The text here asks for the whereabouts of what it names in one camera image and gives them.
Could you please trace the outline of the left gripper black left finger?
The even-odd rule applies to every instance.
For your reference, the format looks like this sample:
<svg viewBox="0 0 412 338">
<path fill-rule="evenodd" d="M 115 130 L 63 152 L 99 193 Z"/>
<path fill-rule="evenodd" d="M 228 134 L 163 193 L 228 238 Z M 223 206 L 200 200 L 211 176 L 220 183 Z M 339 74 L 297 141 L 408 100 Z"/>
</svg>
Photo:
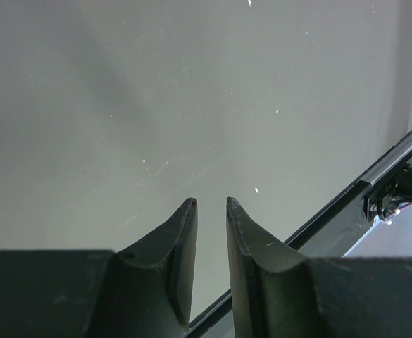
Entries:
<svg viewBox="0 0 412 338">
<path fill-rule="evenodd" d="M 0 337 L 182 337 L 197 228 L 188 198 L 119 252 L 0 250 Z"/>
</svg>

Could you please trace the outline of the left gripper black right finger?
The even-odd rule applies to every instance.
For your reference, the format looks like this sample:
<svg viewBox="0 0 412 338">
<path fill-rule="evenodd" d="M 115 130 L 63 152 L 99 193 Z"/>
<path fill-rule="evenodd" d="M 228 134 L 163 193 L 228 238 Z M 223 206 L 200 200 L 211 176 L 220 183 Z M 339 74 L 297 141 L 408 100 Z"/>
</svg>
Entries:
<svg viewBox="0 0 412 338">
<path fill-rule="evenodd" d="M 412 258 L 311 258 L 226 205 L 236 337 L 412 337 Z"/>
</svg>

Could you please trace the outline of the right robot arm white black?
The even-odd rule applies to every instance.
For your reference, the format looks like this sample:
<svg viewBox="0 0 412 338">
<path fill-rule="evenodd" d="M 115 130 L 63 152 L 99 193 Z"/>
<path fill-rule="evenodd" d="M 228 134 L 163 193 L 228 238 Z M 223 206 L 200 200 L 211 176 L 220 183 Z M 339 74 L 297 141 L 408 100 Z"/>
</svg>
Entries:
<svg viewBox="0 0 412 338">
<path fill-rule="evenodd" d="M 363 211 L 371 221 L 385 220 L 400 204 L 412 203 L 412 150 L 387 171 L 364 196 Z"/>
</svg>

